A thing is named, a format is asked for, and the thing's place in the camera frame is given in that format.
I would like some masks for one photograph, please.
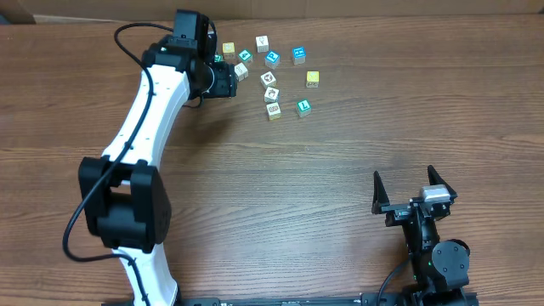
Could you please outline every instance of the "wooden block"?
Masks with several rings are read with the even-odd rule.
[[[293,48],[292,50],[292,62],[295,65],[302,64],[306,61],[306,50],[304,47]]]
[[[306,99],[297,103],[297,113],[301,118],[309,115],[311,111],[312,105]]]
[[[264,58],[264,64],[270,69],[275,69],[280,64],[280,55],[274,51],[270,51]]]
[[[263,84],[264,89],[268,87],[274,87],[276,84],[275,77],[272,72],[268,71],[261,76],[261,84]]]
[[[253,54],[249,52],[248,49],[243,49],[240,54],[238,54],[238,60],[241,63],[249,65],[253,62]]]
[[[235,66],[236,80],[241,81],[249,76],[247,68],[244,66],[244,63],[240,63]]]
[[[319,84],[320,84],[320,72],[308,71],[308,73],[306,74],[306,87],[317,88]]]
[[[266,88],[264,93],[264,102],[266,103],[277,103],[280,102],[280,90],[276,88]]]
[[[269,37],[255,37],[257,41],[257,53],[269,52]]]
[[[269,113],[269,120],[271,121],[281,117],[280,105],[277,103],[266,105],[266,111]]]
[[[233,42],[223,44],[223,57],[226,60],[234,60],[236,58],[235,44]]]

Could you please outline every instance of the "cube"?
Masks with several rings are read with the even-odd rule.
[[[257,53],[269,52],[269,37],[255,37],[257,41]]]
[[[275,77],[272,74],[272,72],[268,71],[265,74],[261,76],[261,84],[263,84],[264,89],[268,89],[268,87],[274,87],[276,84]]]
[[[301,118],[309,115],[311,111],[312,105],[306,99],[297,103],[297,113]]]
[[[281,117],[280,105],[277,103],[271,103],[269,105],[266,105],[266,111],[269,113],[270,121]]]
[[[306,87],[317,88],[319,84],[320,84],[320,72],[308,71],[308,73],[306,74]]]
[[[292,62],[295,65],[302,64],[306,61],[306,51],[304,47],[293,48],[292,50]]]
[[[270,51],[264,58],[264,64],[270,69],[275,69],[280,64],[280,55],[274,51]]]
[[[280,102],[280,91],[276,88],[266,88],[264,93],[264,102],[266,103],[277,103]]]
[[[241,81],[245,79],[249,73],[247,72],[247,68],[244,66],[244,63],[240,63],[235,66],[235,74],[236,74],[236,80]]]
[[[233,42],[223,44],[223,57],[226,60],[234,60],[236,58],[235,44]]]
[[[246,65],[249,65],[253,62],[253,54],[247,49],[243,49],[240,54],[238,54],[238,60]]]

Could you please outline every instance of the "wood grain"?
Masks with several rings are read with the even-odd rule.
[[[121,126],[139,70],[117,24],[0,27],[0,304],[95,305],[131,296],[117,261],[78,264],[60,239],[81,200],[77,167]],[[186,297],[376,291],[405,254],[371,215],[374,170],[392,201],[433,164],[459,193],[443,239],[473,249],[482,305],[544,299],[544,19],[540,16],[222,21],[236,49],[267,34],[282,118],[268,122],[257,54],[234,99],[178,115],[161,175],[166,241]],[[122,34],[136,54],[163,33]],[[290,63],[303,45],[304,65]],[[320,71],[320,87],[304,86]],[[299,119],[296,101],[312,114]],[[71,247],[108,252],[84,222]],[[410,282],[405,273],[391,290]]]

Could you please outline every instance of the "wall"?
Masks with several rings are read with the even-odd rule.
[[[170,20],[177,8],[218,19],[433,14],[535,14],[544,0],[2,0],[33,15],[99,20]]]

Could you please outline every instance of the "wooden table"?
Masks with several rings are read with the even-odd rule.
[[[77,168],[99,156],[133,103],[139,68],[118,24],[0,27],[0,304],[97,305],[132,295],[116,260],[65,258],[81,200]],[[544,18],[221,21],[222,42],[267,34],[282,118],[268,122],[258,54],[235,99],[178,115],[161,164],[173,206],[166,240],[186,297],[375,292],[405,258],[401,228],[371,215],[372,172],[392,202],[428,183],[457,190],[443,239],[472,248],[482,305],[544,299]],[[136,54],[155,29],[122,40]],[[288,54],[308,57],[293,66]],[[320,71],[320,87],[304,86]],[[299,119],[295,102],[314,110]],[[83,220],[71,248],[108,252]],[[410,272],[391,290],[411,283]]]

